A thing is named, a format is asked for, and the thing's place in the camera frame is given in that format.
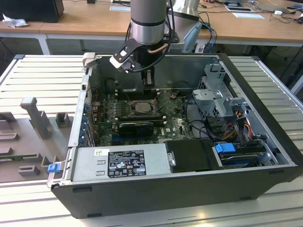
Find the blue plastic clip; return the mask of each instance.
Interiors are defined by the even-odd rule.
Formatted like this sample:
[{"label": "blue plastic clip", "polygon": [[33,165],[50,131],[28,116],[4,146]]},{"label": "blue plastic clip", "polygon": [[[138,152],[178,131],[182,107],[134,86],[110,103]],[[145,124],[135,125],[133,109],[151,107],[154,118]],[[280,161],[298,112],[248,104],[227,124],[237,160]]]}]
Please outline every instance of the blue plastic clip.
[{"label": "blue plastic clip", "polygon": [[48,165],[47,171],[48,171],[48,173],[59,173],[60,167],[61,167],[60,163],[50,164],[50,165]]},{"label": "blue plastic clip", "polygon": [[228,153],[228,152],[235,152],[236,149],[232,143],[219,143],[215,146],[218,153]]}]

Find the power supply label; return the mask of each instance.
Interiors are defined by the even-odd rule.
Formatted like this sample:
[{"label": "power supply label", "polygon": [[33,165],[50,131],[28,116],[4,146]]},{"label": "power supply label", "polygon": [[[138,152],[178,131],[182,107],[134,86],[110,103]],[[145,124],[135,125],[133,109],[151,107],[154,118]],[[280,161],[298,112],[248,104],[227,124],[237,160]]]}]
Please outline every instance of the power supply label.
[{"label": "power supply label", "polygon": [[143,150],[109,152],[107,175],[110,178],[146,175]]}]

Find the motherboard chip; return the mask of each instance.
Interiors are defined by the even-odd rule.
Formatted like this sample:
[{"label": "motherboard chip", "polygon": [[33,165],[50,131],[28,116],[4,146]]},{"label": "motherboard chip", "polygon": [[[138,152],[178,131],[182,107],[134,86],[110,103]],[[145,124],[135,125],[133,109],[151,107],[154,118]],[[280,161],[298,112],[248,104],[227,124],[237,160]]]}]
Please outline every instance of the motherboard chip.
[{"label": "motherboard chip", "polygon": [[145,137],[153,135],[153,123],[132,122],[119,125],[118,133],[121,137]]},{"label": "motherboard chip", "polygon": [[149,112],[152,108],[149,102],[138,102],[135,104],[135,110],[140,112]]}]

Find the motherboard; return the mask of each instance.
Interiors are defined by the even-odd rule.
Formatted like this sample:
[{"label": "motherboard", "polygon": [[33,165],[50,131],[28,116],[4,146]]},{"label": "motherboard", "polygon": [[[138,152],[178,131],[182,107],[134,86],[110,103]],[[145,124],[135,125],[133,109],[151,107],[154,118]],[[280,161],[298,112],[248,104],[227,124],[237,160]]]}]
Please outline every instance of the motherboard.
[{"label": "motherboard", "polygon": [[148,95],[126,92],[102,95],[93,103],[96,145],[194,139],[184,116],[185,106],[186,96],[174,90]]}]

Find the black box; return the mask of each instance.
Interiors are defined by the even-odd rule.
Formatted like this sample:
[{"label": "black box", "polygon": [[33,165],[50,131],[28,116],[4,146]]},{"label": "black box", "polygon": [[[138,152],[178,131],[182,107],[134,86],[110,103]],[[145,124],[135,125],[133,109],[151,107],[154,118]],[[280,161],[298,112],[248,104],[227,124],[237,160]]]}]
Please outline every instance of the black box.
[{"label": "black box", "polygon": [[0,18],[3,15],[26,21],[57,23],[63,14],[62,0],[0,0]]}]

